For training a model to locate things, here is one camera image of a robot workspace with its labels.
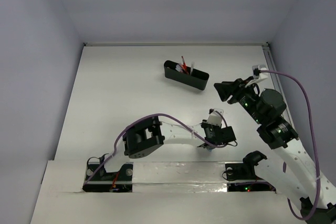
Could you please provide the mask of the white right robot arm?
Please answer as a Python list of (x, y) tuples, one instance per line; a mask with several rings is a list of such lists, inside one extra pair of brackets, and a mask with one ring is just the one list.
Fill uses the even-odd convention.
[(258, 176), (279, 189), (288, 198), (289, 206), (300, 210), (298, 219), (306, 223), (334, 223), (335, 186), (320, 170), (318, 158), (308, 155), (298, 133), (282, 117), (287, 108), (283, 96), (274, 89), (265, 89), (258, 94), (254, 86), (251, 78), (214, 84), (223, 102), (240, 104), (259, 124), (260, 138), (291, 169), (294, 178), (274, 171), (260, 151), (243, 158), (241, 171), (248, 178)]

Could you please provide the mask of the red ballpoint pen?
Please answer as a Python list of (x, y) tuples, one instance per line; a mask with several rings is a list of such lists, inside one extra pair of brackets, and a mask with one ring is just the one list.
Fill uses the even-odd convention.
[(183, 67), (183, 70), (184, 70), (185, 73), (188, 74), (188, 72), (187, 72), (187, 68), (186, 68), (186, 63), (185, 63), (185, 60), (184, 60), (184, 57), (181, 56), (181, 58), (182, 58), (182, 67)]

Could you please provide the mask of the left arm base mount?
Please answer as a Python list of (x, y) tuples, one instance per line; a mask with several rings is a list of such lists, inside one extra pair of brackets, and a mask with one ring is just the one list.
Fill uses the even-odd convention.
[(82, 190), (87, 193), (131, 193), (133, 187), (133, 163), (123, 164), (116, 172), (107, 172), (106, 168), (102, 166), (92, 179), (87, 182), (93, 172), (104, 161), (105, 156), (107, 154), (101, 157), (90, 157), (87, 160), (86, 176)]

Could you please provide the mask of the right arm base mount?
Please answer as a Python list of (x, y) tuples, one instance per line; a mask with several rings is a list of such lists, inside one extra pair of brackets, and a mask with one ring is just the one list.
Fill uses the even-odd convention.
[(270, 183), (258, 177), (255, 166), (267, 156), (260, 151), (248, 153), (241, 163), (227, 163), (222, 172), (222, 178), (227, 182), (228, 192), (256, 192), (273, 191), (276, 188)]

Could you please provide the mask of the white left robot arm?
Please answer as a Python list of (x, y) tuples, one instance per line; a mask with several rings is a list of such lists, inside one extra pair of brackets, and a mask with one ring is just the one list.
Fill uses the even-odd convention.
[(104, 179), (111, 179), (116, 174), (116, 166), (109, 162), (117, 152), (119, 140), (124, 143), (124, 155), (130, 159), (143, 158), (164, 144), (166, 137), (162, 134), (162, 122), (159, 117), (163, 116), (175, 121), (179, 126), (187, 130), (191, 137), (202, 141), (200, 148), (213, 150), (215, 148), (225, 148), (227, 146), (237, 146), (237, 139), (233, 128), (227, 125), (223, 115), (215, 110), (215, 115), (210, 115), (207, 120), (201, 122), (201, 128), (205, 136), (199, 135), (192, 127), (184, 124), (177, 118), (164, 113), (151, 114), (140, 118), (128, 125), (117, 137), (113, 145), (113, 152), (105, 156), (98, 167), (98, 173)]

